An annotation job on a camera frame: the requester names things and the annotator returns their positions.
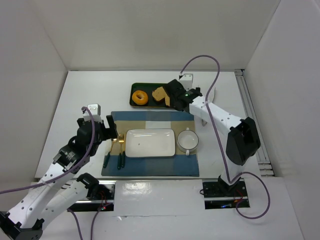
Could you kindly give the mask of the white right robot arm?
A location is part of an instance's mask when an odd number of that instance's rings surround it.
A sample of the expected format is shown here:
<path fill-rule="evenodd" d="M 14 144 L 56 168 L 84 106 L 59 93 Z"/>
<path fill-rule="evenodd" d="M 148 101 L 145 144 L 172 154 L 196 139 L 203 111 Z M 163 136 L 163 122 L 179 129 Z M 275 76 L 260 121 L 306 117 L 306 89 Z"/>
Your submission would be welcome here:
<path fill-rule="evenodd" d="M 255 121 L 235 116 L 208 101 L 200 88 L 186 90 L 176 79 L 164 85 L 170 107 L 212 123 L 221 151 L 224 171 L 218 177 L 221 191 L 229 192 L 237 184 L 249 158 L 261 147 Z"/>

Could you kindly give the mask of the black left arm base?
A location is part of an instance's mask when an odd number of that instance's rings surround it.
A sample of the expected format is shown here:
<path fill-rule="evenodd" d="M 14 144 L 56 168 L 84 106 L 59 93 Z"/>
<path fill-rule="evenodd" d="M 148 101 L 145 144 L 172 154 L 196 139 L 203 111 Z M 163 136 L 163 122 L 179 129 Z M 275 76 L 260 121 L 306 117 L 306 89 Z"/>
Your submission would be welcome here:
<path fill-rule="evenodd" d="M 102 212 L 114 211 L 114 198 L 115 198 L 116 183 L 107 181 L 100 182 L 98 190 L 94 196 L 85 197 L 78 200 L 69 207 L 73 212 Z"/>

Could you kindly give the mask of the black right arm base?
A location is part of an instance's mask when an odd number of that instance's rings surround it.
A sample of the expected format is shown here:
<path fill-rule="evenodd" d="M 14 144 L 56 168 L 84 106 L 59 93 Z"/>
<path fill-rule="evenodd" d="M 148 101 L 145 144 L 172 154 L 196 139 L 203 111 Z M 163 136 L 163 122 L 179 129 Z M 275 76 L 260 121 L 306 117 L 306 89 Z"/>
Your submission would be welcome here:
<path fill-rule="evenodd" d="M 204 207 L 211 209 L 249 208 L 250 202 L 245 182 L 240 181 L 230 191 L 223 192 L 217 181 L 203 181 L 199 194 L 204 198 Z"/>

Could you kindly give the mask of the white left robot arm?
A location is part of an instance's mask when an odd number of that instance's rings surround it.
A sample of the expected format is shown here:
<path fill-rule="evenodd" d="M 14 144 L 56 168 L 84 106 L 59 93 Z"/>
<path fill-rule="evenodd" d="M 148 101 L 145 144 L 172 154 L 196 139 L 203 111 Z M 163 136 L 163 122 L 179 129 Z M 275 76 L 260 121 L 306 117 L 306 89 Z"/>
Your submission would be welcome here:
<path fill-rule="evenodd" d="M 117 136 L 113 116 L 106 117 L 105 127 L 99 115 L 79 118 L 77 133 L 53 158 L 39 187 L 33 186 L 13 208 L 0 213 L 0 228 L 11 240 L 38 240 L 44 229 L 62 212 L 84 198 L 93 199 L 101 190 L 99 181 L 89 173 L 78 171 L 93 157 L 99 145 Z"/>

